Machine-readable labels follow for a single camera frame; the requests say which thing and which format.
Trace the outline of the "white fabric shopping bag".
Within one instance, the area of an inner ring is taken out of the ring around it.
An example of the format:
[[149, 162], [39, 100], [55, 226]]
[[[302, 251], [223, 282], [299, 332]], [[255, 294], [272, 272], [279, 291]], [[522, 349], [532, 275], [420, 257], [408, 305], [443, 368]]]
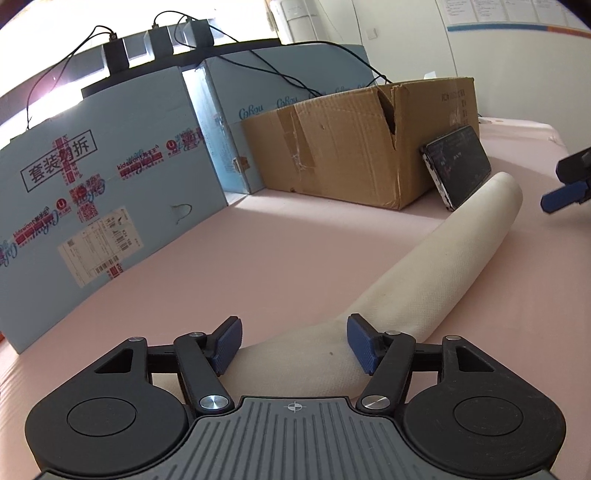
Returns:
[[176, 256], [153, 336], [171, 340], [240, 314], [249, 345], [222, 381], [233, 397], [359, 395], [367, 378], [346, 319], [427, 339], [496, 254], [523, 189], [495, 174], [452, 214], [428, 196], [408, 212], [273, 191], [249, 196], [218, 228], [221, 248]]

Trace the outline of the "black smartphone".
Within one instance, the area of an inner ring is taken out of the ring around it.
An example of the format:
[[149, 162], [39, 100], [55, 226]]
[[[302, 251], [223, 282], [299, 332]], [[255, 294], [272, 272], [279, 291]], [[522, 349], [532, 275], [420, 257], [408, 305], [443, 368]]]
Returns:
[[490, 160], [470, 125], [429, 142], [420, 153], [451, 212], [463, 205], [491, 175]]

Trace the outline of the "open brown cardboard box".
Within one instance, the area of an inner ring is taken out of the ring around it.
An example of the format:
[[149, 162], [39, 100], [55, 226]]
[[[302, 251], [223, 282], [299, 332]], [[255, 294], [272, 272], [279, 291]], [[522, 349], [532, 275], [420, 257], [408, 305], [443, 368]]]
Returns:
[[466, 125], [478, 125], [471, 77], [325, 95], [242, 130], [266, 188], [402, 210], [435, 186], [421, 148]]

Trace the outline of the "light blue foam board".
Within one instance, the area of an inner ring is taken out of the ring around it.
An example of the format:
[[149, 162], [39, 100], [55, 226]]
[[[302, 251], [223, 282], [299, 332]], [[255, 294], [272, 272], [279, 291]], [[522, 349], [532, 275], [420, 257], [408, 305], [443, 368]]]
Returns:
[[1, 152], [1, 331], [24, 351], [226, 206], [177, 68], [96, 93]]

